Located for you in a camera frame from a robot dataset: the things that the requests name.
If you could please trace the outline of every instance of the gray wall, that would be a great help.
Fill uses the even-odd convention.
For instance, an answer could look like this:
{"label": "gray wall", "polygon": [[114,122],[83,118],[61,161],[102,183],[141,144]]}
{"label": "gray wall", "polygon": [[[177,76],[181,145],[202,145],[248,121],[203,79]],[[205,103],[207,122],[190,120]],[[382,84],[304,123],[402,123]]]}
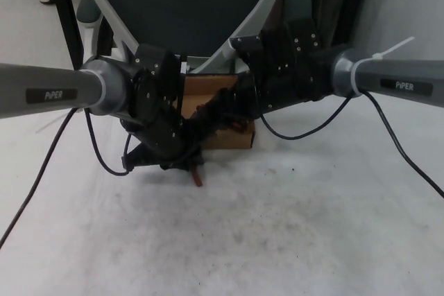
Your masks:
{"label": "gray wall", "polygon": [[369,53],[384,51],[415,36],[393,59],[444,59],[444,0],[366,0],[355,45]]}

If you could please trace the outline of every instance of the robotic arm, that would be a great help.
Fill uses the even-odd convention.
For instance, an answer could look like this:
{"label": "robotic arm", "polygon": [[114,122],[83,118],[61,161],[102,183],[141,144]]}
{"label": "robotic arm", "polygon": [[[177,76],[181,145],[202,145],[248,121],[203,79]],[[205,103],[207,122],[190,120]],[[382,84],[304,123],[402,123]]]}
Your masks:
{"label": "robotic arm", "polygon": [[299,53],[293,39],[262,33],[231,41],[249,71],[221,89],[190,119],[179,100],[181,62],[162,49],[141,45],[131,64],[109,58],[80,71],[0,64],[0,118],[89,108],[113,115],[141,144],[123,158],[127,170],[160,165],[189,170],[202,163],[201,143],[233,121],[258,119],[290,105],[335,94],[377,92],[444,107],[444,62],[369,60],[347,46]]}

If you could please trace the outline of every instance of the brown box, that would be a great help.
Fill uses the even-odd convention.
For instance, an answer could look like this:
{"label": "brown box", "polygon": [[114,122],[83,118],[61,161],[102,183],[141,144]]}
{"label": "brown box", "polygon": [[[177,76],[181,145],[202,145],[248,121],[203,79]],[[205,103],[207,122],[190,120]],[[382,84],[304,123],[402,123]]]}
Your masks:
{"label": "brown box", "polygon": [[[230,88],[236,76],[187,76],[182,105],[182,115],[189,118],[198,105],[205,104],[220,88]],[[235,130],[217,131],[209,138],[203,149],[249,149],[255,138],[255,124],[249,122],[247,129],[240,133]]]}

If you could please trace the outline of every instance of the chair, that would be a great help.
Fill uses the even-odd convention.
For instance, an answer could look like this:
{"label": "chair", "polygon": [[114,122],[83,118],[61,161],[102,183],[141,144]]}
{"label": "chair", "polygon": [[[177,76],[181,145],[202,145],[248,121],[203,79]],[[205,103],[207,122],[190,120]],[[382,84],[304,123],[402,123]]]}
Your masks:
{"label": "chair", "polygon": [[[89,21],[93,31],[87,32],[90,46],[85,46],[85,57],[86,51],[93,53],[103,15],[119,50],[114,55],[123,60],[128,61],[143,43],[188,55],[193,73],[225,71],[235,57],[228,40],[258,34],[275,1],[82,0],[78,19]],[[82,6],[96,6],[95,14],[82,15]]]}

